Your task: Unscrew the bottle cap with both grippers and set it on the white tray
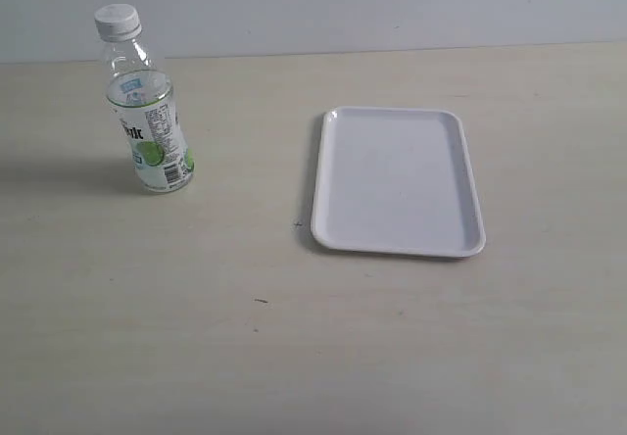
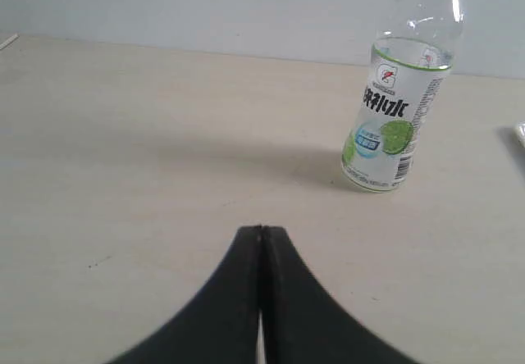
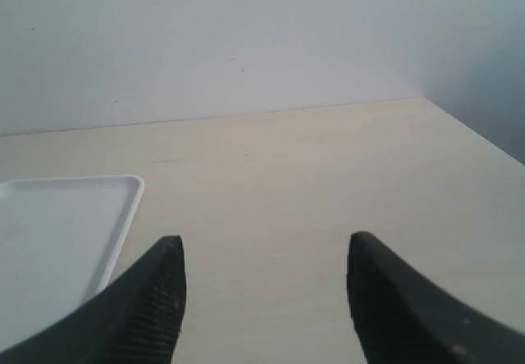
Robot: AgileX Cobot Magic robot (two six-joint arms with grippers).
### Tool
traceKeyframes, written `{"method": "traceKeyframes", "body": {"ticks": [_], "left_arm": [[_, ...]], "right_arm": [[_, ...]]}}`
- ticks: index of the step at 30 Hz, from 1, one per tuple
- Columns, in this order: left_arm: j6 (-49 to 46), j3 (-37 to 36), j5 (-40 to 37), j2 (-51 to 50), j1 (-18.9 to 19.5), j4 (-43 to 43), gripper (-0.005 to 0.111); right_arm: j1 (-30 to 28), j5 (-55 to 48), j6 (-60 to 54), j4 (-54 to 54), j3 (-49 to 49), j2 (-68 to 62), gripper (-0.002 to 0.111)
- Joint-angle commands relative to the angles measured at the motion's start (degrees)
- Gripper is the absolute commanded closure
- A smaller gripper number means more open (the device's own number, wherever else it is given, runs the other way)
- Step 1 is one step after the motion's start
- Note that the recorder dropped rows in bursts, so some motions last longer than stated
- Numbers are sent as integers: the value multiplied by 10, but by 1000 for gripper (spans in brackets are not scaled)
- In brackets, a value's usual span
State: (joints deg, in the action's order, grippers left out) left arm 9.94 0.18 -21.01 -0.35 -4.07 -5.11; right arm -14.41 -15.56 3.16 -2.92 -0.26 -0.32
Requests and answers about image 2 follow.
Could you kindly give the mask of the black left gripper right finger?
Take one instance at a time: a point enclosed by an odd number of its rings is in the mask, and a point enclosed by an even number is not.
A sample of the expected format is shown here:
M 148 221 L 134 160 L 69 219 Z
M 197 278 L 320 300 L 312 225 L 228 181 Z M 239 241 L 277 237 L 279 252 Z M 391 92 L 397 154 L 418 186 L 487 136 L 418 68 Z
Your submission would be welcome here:
M 261 314 L 268 363 L 415 362 L 323 288 L 282 227 L 262 228 Z

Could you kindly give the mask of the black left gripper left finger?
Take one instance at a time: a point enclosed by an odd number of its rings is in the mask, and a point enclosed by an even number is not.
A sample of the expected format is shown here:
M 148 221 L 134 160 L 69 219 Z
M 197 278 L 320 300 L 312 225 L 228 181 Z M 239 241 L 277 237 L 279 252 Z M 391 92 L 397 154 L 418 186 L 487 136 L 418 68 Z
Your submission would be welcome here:
M 244 226 L 205 285 L 112 363 L 256 363 L 262 227 Z

